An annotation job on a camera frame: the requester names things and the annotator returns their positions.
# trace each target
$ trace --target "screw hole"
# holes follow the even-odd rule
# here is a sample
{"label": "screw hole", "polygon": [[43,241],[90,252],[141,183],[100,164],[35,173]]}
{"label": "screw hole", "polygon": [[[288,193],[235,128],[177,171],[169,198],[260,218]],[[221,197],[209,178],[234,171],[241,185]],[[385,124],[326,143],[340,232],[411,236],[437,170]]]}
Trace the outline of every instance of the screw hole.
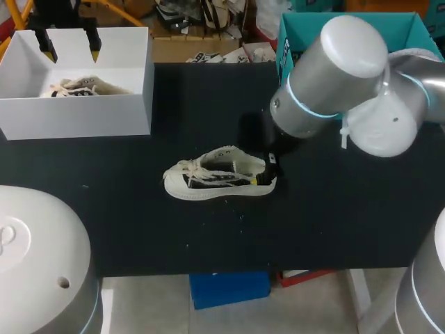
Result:
{"label": "screw hole", "polygon": [[70,282],[65,277],[59,277],[57,279],[57,283],[58,283],[58,286],[61,287],[62,289],[68,289],[70,287]]}

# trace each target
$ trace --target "shoelace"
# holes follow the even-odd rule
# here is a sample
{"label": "shoelace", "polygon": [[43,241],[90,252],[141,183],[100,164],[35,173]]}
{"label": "shoelace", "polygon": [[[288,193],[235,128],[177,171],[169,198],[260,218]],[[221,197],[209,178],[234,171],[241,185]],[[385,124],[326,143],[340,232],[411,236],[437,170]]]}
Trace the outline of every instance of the shoelace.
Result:
{"label": "shoelace", "polygon": [[[208,184],[208,185],[229,185],[229,186],[235,186],[234,184],[224,181],[224,180],[212,180],[212,181],[206,181],[203,179],[214,179],[217,175],[227,175],[227,172],[223,172],[221,170],[207,170],[203,167],[201,167],[201,160],[202,157],[199,157],[195,160],[181,160],[176,165],[174,165],[172,168],[167,169],[164,174],[163,178],[165,179],[169,174],[180,174],[180,175],[187,175],[188,176],[188,186],[191,185],[192,178],[194,181]],[[250,181],[250,178],[238,174],[233,173],[237,178],[239,179],[245,179]]]}
{"label": "shoelace", "polygon": [[[65,87],[63,87],[59,83],[56,84],[56,85],[50,85],[50,88],[52,90],[56,91],[58,94],[61,94],[63,96],[70,96],[70,92],[72,93],[72,92],[75,92],[77,90],[86,90],[86,89],[89,90],[89,88],[66,89]],[[95,92],[96,91],[96,86],[93,86],[91,91],[93,93],[96,93]]]}

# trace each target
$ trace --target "white sneaker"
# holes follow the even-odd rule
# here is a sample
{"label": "white sneaker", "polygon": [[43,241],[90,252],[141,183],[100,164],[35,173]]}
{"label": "white sneaker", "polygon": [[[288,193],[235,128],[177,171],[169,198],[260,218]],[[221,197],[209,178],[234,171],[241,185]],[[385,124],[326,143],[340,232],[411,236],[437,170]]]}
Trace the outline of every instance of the white sneaker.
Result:
{"label": "white sneaker", "polygon": [[40,97],[131,94],[130,90],[114,86],[96,76],[76,80],[63,79],[59,84],[51,85],[50,88]]}
{"label": "white sneaker", "polygon": [[224,146],[195,160],[182,160],[164,175],[166,191],[181,200],[208,200],[221,196],[263,196],[277,182],[257,185],[256,176],[264,172],[263,159],[248,155],[235,146]]}

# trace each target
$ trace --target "shoe sole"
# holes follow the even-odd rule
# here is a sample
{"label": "shoe sole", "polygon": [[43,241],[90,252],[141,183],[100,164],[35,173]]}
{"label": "shoe sole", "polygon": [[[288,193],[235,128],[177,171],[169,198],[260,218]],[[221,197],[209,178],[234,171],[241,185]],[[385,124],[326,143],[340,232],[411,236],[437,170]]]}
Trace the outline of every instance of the shoe sole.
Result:
{"label": "shoe sole", "polygon": [[230,188],[215,188],[215,189],[189,189],[177,186],[171,181],[171,178],[166,177],[164,180],[165,190],[172,197],[180,200],[210,200],[212,198],[223,196],[264,196],[271,193],[275,189],[277,179],[273,179],[268,186],[231,186]]}

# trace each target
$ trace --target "red object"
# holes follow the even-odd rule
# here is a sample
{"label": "red object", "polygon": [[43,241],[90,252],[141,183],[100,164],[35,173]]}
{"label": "red object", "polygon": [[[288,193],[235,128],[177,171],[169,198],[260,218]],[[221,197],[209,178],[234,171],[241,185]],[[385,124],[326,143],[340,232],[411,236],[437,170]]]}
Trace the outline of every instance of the red object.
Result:
{"label": "red object", "polygon": [[282,287],[290,287],[298,283],[305,282],[307,280],[312,280],[314,278],[327,275],[329,273],[334,273],[335,270],[318,270],[318,271],[308,271],[301,273],[300,275],[295,275],[289,278],[283,278],[282,273],[277,273],[278,282],[280,282]]}
{"label": "red object", "polygon": [[15,24],[12,18],[0,23],[0,41],[3,42],[6,38],[11,36],[11,31],[14,30]]}
{"label": "red object", "polygon": [[258,37],[260,37],[264,42],[269,42],[270,45],[272,46],[273,51],[277,51],[277,40],[270,40],[269,38],[266,37],[266,35],[264,35],[261,30],[258,29],[258,27],[255,25],[254,26],[254,30],[255,33],[257,34]]}

